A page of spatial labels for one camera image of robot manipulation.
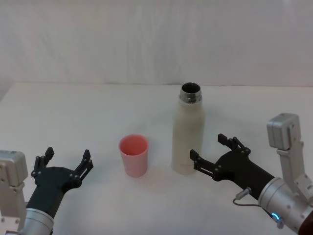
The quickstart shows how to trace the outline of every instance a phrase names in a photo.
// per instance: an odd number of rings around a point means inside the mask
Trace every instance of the white backdrop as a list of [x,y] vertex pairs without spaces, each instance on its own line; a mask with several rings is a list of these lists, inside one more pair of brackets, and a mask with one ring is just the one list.
[[312,0],[0,0],[0,91],[8,81],[312,86],[312,25]]

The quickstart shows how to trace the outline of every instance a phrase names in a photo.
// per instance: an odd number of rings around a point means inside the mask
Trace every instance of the plastic cup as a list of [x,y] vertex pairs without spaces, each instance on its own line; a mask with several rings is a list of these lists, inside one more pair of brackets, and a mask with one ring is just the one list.
[[119,150],[125,171],[129,176],[138,178],[147,172],[148,148],[149,142],[142,135],[131,134],[121,139]]

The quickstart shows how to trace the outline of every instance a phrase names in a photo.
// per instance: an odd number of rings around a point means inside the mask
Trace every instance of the thermos bottle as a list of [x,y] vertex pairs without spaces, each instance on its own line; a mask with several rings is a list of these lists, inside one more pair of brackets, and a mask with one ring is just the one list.
[[185,83],[173,122],[172,169],[175,172],[183,175],[195,172],[190,150],[201,153],[204,123],[201,88],[196,83]]

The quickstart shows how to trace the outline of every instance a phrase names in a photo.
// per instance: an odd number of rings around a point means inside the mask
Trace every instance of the white table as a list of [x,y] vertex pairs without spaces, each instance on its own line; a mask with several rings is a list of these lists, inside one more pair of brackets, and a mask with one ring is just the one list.
[[[250,158],[282,176],[268,145],[266,123],[281,112],[300,115],[307,174],[313,178],[313,88],[202,87],[207,113],[203,157],[228,151],[217,135],[237,136]],[[170,168],[172,115],[179,86],[15,84],[0,102],[0,149],[35,157],[52,146],[49,166],[75,169],[89,149],[94,169],[69,191],[55,217],[55,235],[292,235],[260,208],[232,204],[241,189],[197,172]],[[117,149],[126,134],[149,138],[150,165],[142,179],[128,177]],[[28,200],[35,188],[28,177]],[[256,201],[248,196],[242,203]]]

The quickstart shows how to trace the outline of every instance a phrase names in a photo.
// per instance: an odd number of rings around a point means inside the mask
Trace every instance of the bottle opening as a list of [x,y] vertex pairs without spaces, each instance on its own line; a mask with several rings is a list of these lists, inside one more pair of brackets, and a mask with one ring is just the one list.
[[188,82],[188,83],[185,83],[181,89],[186,92],[186,93],[189,93],[189,94],[192,94],[192,93],[197,93],[200,91],[200,86],[196,83],[192,83],[192,82]]
[[200,102],[202,100],[200,86],[193,82],[185,83],[181,87],[179,98],[188,104]]

